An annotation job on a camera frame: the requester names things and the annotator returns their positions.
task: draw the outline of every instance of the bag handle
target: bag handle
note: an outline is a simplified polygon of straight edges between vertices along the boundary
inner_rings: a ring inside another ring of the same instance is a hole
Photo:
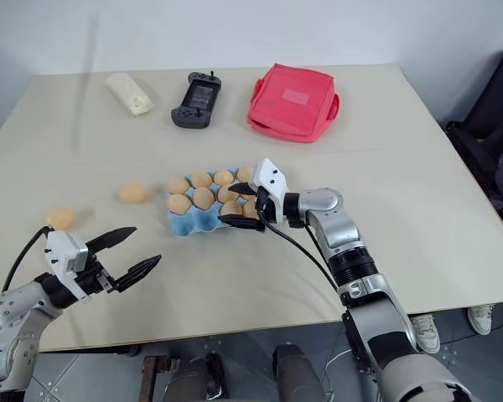
[[[340,109],[340,98],[337,94],[334,94],[334,99],[332,100],[332,106],[329,107],[328,115],[326,120],[334,120],[337,117]]]
[[[263,78],[260,78],[259,80],[257,80],[257,82],[255,83],[255,86],[253,87],[253,93],[251,94],[251,98],[250,98],[250,103],[253,103],[253,101],[255,100],[255,98],[257,97],[257,94],[259,93],[259,91],[261,90],[262,88],[262,83],[264,82],[264,79]]]

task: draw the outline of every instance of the table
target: table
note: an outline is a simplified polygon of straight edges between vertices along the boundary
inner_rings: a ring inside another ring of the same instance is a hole
[[[176,127],[170,111],[188,70],[132,76],[157,107],[131,117],[104,86],[106,73],[35,77],[0,131],[0,288],[45,213],[81,211],[85,240],[125,225],[138,231],[99,254],[121,275],[161,253],[147,280],[77,303],[42,338],[43,350],[89,348],[339,320],[337,295],[306,257],[272,233],[219,229],[175,239],[161,185],[195,169],[270,157],[288,186],[331,187],[359,225],[377,266],[409,313],[503,302],[503,224],[394,64],[318,67],[335,77],[342,108],[313,144],[254,132],[246,110],[267,69],[217,70],[223,86],[210,127]],[[140,181],[152,201],[126,206],[116,192]],[[309,250],[304,231],[284,227]],[[47,269],[40,240],[12,286]]]

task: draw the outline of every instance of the brown egg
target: brown egg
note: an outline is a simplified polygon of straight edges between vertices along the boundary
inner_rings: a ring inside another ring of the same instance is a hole
[[[75,224],[76,212],[67,207],[55,208],[47,213],[44,221],[56,230],[67,230]]]
[[[248,183],[250,181],[250,178],[252,178],[253,170],[254,167],[252,165],[241,167],[236,173],[236,179],[239,182]]]
[[[215,203],[215,195],[207,187],[198,187],[193,200],[199,209],[209,209]]]
[[[255,201],[255,199],[256,199],[255,195],[241,194],[241,197],[243,197],[246,201]]]
[[[257,215],[257,211],[255,209],[255,201],[248,201],[245,203],[242,208],[242,213],[246,218],[259,219],[259,215]]]
[[[212,184],[212,178],[204,171],[192,173],[192,179],[190,181],[192,182],[194,188],[209,187]]]
[[[237,201],[227,201],[222,205],[220,215],[242,215],[242,207]]]
[[[166,182],[166,189],[171,194],[184,194],[189,188],[190,185],[185,178],[170,178]]]
[[[238,198],[239,194],[235,193],[234,191],[230,191],[230,186],[230,184],[225,184],[218,190],[218,201],[220,201],[222,204],[225,204],[228,201],[235,201]]]
[[[120,188],[118,197],[124,204],[140,204],[147,201],[148,190],[143,184],[129,183]]]
[[[235,178],[233,177],[233,173],[226,169],[219,170],[215,174],[215,183],[220,187],[224,184],[231,184],[234,180]]]
[[[192,206],[188,197],[183,194],[171,194],[166,200],[166,206],[170,212],[177,215],[184,215]]]

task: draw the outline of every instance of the controller screen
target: controller screen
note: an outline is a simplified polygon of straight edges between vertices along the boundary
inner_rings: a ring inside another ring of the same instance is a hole
[[[210,97],[213,89],[208,86],[196,85],[194,92],[190,98],[189,107],[199,107],[200,109],[208,109]]]

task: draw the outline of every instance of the black chair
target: black chair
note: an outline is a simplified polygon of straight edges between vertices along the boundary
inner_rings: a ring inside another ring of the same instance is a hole
[[[496,182],[503,155],[503,57],[464,121],[446,134],[503,220],[503,191]]]

